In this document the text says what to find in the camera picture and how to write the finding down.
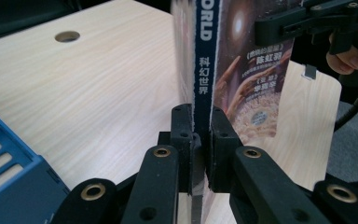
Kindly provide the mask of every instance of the book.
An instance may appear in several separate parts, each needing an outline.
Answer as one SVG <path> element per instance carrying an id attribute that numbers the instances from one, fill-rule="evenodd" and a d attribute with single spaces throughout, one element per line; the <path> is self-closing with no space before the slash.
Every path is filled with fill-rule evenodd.
<path id="1" fill-rule="evenodd" d="M 182 103 L 192 104 L 192 129 L 203 145 L 209 143 L 213 106 L 225 111 L 244 144 L 275 135 L 294 40 L 256 46 L 255 21 L 300 5 L 301 0 L 172 1 Z M 202 180 L 193 181 L 202 186 Z M 208 208 L 199 211 L 203 215 L 195 216 L 202 222 Z"/>

